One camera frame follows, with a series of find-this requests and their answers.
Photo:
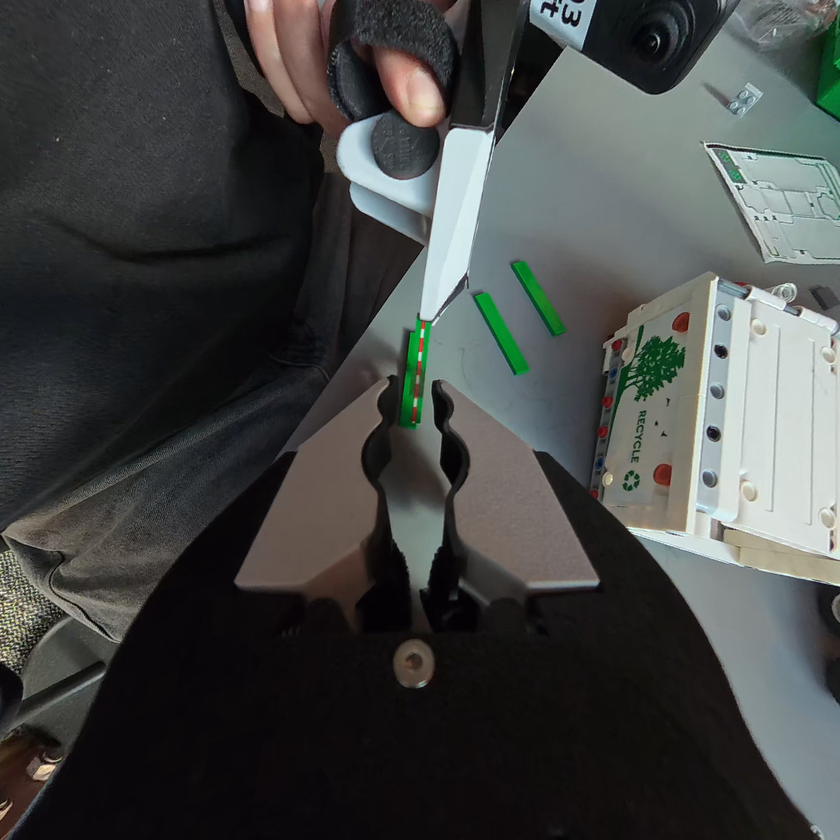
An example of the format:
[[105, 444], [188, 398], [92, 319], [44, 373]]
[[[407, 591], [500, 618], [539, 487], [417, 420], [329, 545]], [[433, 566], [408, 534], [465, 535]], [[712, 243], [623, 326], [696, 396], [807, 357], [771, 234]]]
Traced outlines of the dark grey pants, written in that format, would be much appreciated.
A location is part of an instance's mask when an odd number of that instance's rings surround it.
[[189, 544], [272, 464], [421, 247], [324, 176], [290, 327], [221, 407], [147, 454], [13, 525], [38, 595], [112, 642]]

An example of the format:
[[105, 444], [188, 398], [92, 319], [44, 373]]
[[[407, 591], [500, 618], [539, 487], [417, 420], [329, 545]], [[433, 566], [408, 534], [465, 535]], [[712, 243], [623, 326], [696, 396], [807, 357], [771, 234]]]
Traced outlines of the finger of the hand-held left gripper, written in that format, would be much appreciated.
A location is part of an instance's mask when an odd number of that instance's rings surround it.
[[451, 129], [444, 141], [419, 317], [436, 321], [469, 274], [495, 134]]

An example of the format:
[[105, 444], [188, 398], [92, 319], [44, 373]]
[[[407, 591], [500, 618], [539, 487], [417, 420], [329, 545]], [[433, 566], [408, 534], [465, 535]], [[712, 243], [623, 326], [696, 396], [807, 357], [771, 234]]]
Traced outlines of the person's left hand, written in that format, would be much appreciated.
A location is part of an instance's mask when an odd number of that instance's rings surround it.
[[[334, 2], [246, 1], [250, 44], [262, 74], [287, 115], [299, 124], [316, 123], [337, 140], [348, 121], [331, 100], [327, 53]], [[447, 105], [431, 67], [397, 49], [376, 46], [374, 66], [391, 106], [421, 128], [435, 127]]]

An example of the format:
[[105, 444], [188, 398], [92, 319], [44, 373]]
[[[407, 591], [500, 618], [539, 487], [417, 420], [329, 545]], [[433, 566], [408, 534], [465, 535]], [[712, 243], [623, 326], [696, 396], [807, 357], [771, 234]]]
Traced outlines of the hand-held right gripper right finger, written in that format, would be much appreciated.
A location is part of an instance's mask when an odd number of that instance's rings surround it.
[[526, 619], [541, 599], [594, 592], [600, 579], [538, 453], [443, 380], [432, 388], [449, 482], [442, 540], [421, 601], [435, 632], [472, 632], [511, 602]]

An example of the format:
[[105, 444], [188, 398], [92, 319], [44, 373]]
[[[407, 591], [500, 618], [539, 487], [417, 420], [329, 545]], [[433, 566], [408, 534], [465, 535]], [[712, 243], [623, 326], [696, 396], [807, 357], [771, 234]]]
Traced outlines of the green lego tile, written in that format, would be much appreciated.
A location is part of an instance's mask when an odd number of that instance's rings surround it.
[[404, 367], [404, 376], [403, 376], [403, 385], [402, 385], [402, 396], [399, 405], [399, 412], [398, 412], [398, 424], [400, 427], [404, 428], [416, 428], [410, 425], [409, 420], [409, 413], [410, 413], [410, 404], [411, 404], [411, 390], [412, 390], [412, 379], [413, 379], [413, 368], [415, 364], [415, 359], [417, 357], [417, 350], [416, 350], [416, 339], [414, 338], [414, 331], [417, 325], [417, 319], [421, 319], [420, 317], [416, 318], [415, 328], [409, 333], [408, 336], [408, 345], [406, 350], [406, 360], [405, 360], [405, 367]]
[[529, 363], [519, 349], [491, 294], [481, 292], [473, 295], [473, 300], [511, 372], [514, 375], [530, 372]]
[[550, 335], [559, 337], [564, 334], [565, 325], [529, 264], [523, 259], [518, 259], [511, 262], [511, 269]]

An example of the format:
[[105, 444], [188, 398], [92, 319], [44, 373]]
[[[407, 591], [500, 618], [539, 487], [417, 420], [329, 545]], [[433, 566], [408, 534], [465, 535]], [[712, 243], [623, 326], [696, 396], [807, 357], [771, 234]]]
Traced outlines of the black sweater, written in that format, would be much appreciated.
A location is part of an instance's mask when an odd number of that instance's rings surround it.
[[288, 330], [318, 131], [214, 2], [2, 2], [2, 531], [248, 424]]

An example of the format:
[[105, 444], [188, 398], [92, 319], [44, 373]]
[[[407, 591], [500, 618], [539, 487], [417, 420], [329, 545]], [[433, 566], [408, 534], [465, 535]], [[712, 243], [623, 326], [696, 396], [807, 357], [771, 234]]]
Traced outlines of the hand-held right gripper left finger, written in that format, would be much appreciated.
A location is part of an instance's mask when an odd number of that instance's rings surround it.
[[353, 628], [407, 630], [411, 585], [382, 472], [400, 395], [380, 379], [301, 444], [235, 578], [245, 592], [334, 601]]

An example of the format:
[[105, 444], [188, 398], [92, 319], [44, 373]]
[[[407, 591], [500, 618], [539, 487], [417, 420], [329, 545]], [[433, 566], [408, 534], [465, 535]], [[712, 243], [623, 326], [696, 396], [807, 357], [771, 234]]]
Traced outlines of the clear plastic bag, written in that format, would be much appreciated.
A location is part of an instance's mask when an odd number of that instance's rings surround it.
[[741, 1], [734, 10], [739, 33], [759, 49], [798, 46], [823, 35], [838, 1]]

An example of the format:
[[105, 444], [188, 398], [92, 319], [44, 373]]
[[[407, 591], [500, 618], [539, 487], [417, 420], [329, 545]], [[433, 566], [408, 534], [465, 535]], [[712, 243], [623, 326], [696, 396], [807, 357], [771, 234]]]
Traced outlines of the white lego garbage truck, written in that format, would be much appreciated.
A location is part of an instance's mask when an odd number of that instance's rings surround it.
[[838, 322], [712, 272], [604, 344], [590, 493], [632, 534], [839, 583]]

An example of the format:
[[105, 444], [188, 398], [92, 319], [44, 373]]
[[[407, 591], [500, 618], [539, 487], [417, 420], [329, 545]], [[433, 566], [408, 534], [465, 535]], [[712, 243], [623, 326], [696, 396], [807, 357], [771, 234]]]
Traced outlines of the lego sticker sheet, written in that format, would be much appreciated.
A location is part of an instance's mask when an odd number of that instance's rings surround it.
[[839, 174], [810, 155], [703, 143], [765, 263], [839, 262]]

